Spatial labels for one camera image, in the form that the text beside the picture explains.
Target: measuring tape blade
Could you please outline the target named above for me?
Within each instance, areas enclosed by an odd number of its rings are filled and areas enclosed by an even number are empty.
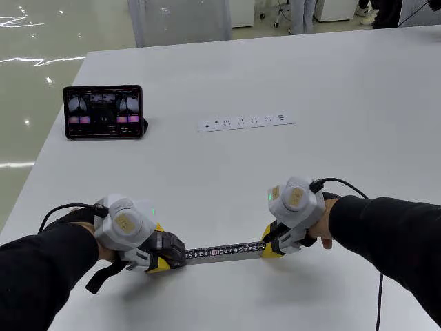
[[[193,248],[185,251],[185,259],[187,265],[258,259],[264,249],[265,243],[263,241]]]

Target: white cabinet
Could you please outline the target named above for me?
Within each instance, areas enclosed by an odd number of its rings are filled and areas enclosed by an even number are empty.
[[[253,26],[254,0],[229,0],[229,11],[233,28]]]
[[[317,0],[314,16],[319,22],[345,21],[353,19],[356,6],[356,0]]]

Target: power outlet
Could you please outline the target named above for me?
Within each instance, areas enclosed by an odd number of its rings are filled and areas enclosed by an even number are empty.
[[[224,117],[212,120],[200,121],[198,123],[199,132],[236,130],[245,128],[259,128],[263,126],[281,126],[284,124],[295,124],[284,113],[266,114],[262,116],[251,115],[248,117]]]

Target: black sleeve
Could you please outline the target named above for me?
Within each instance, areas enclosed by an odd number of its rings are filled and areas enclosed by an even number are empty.
[[[1,246],[1,329],[47,330],[75,283],[97,259],[95,238],[75,224]]]
[[[344,197],[329,216],[335,240],[412,292],[441,325],[441,207]]]

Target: shoe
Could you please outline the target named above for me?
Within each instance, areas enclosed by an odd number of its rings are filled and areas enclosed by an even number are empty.
[[[369,7],[361,8],[359,5],[357,5],[356,8],[356,15],[360,17],[366,17],[369,14]]]
[[[377,14],[378,14],[378,9],[371,10],[369,15],[367,15],[364,19],[360,21],[360,24],[362,26],[372,26],[373,22],[375,21],[375,18],[377,17]]]

